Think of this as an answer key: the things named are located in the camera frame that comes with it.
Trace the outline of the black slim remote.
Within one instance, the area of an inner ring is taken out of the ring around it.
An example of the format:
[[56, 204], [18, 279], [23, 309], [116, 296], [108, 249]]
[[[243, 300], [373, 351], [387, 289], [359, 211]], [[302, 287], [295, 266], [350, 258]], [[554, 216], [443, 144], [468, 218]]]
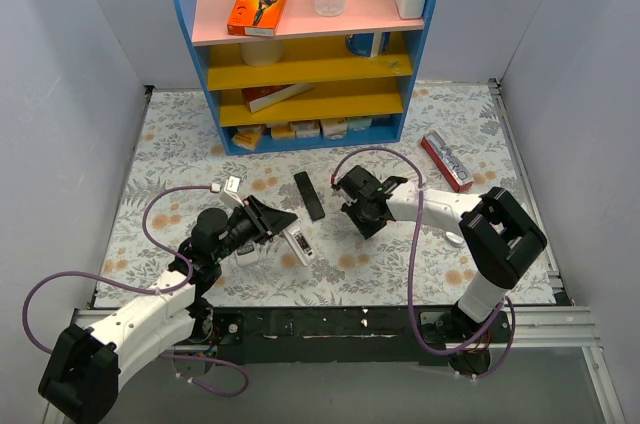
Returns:
[[324, 208], [307, 172], [296, 173], [294, 175], [294, 181], [311, 220], [315, 222], [323, 219], [325, 217]]

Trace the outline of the small white remote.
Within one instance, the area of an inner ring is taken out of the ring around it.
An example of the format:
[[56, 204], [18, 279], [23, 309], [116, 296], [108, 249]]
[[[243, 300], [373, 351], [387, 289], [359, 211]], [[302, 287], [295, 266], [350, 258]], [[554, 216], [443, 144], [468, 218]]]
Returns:
[[303, 266], [309, 267], [315, 262], [317, 253], [299, 224], [289, 225], [282, 231], [282, 235]]

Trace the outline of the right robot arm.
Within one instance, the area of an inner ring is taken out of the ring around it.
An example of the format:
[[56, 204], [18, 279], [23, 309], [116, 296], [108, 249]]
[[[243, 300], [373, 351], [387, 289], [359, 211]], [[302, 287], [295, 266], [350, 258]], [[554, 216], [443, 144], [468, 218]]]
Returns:
[[452, 317], [454, 333], [475, 341], [489, 315], [547, 247], [547, 238], [512, 194], [500, 187], [478, 194], [428, 189], [404, 177], [381, 182], [361, 166], [332, 181], [346, 199], [341, 211], [368, 239], [387, 223], [416, 222], [464, 240], [477, 272]]

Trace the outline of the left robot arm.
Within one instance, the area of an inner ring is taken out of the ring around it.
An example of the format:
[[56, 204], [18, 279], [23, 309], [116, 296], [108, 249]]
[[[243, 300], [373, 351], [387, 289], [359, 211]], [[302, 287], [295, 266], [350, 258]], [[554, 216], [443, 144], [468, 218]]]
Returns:
[[220, 263], [252, 242], [262, 244], [297, 221], [253, 196], [232, 212], [202, 211], [191, 235], [156, 281], [109, 316], [59, 335], [38, 393], [75, 423], [98, 423], [127, 381], [175, 343], [205, 342], [213, 330], [203, 295]]

